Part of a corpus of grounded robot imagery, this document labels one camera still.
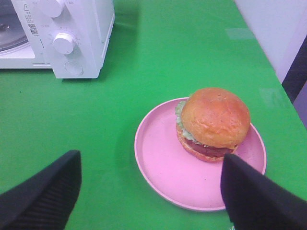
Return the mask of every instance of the white wall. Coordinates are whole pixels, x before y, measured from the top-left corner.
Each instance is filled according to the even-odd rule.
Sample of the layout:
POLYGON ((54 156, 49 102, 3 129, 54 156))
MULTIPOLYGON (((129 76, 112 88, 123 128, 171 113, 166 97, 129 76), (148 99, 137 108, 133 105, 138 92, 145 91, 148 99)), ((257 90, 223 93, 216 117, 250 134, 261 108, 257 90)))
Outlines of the white wall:
POLYGON ((234 0, 282 83, 307 35, 307 0, 234 0))

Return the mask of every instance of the microwave knob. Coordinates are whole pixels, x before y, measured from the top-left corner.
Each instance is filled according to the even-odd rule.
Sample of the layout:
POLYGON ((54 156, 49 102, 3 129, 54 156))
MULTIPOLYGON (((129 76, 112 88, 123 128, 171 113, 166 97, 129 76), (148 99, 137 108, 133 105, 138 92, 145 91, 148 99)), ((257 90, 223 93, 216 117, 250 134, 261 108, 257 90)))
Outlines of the microwave knob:
POLYGON ((53 47, 61 54, 70 54, 75 46, 75 39, 67 33, 59 33, 53 40, 53 47))
POLYGON ((50 18, 59 17, 64 6, 64 0, 40 0, 38 2, 38 8, 50 18))

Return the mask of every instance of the sesame-free bun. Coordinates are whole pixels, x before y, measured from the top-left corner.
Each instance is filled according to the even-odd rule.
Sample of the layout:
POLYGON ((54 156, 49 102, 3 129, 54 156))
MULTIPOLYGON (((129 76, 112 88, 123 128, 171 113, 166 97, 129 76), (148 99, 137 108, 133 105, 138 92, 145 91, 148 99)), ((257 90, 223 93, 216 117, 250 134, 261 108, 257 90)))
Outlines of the sesame-free bun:
POLYGON ((234 149, 247 135, 250 115, 246 105, 232 92, 205 88, 188 98, 181 121, 197 141, 234 149))

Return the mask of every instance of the lettuce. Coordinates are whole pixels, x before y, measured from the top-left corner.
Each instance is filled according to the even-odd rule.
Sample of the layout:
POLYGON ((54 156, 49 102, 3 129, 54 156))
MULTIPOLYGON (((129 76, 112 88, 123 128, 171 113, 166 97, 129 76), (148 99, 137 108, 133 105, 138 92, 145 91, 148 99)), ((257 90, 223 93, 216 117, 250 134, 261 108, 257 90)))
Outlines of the lettuce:
POLYGON ((175 114, 177 116, 176 118, 176 122, 177 124, 179 125, 179 127, 181 128, 182 130, 182 135, 188 139, 188 140, 192 140, 193 142, 195 142, 196 144, 201 144, 200 142, 198 142, 192 134, 190 134, 183 126, 182 122, 181 122, 181 112, 182 112, 182 109, 184 107, 184 105, 186 104, 185 101, 181 101, 178 103, 178 105, 176 106, 175 108, 175 114))

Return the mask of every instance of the green tabletop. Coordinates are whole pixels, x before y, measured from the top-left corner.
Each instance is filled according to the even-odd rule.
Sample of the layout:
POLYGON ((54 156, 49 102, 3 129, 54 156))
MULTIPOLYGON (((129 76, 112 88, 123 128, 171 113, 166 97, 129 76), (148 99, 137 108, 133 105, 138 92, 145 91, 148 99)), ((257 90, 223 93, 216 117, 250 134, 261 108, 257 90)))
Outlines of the green tabletop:
POLYGON ((70 149, 83 182, 66 229, 232 227, 226 211, 195 212, 161 198, 134 156, 143 117, 204 87, 236 93, 267 150, 266 175, 307 200, 307 132, 232 0, 115 0, 98 79, 52 70, 0 70, 0 193, 70 149))

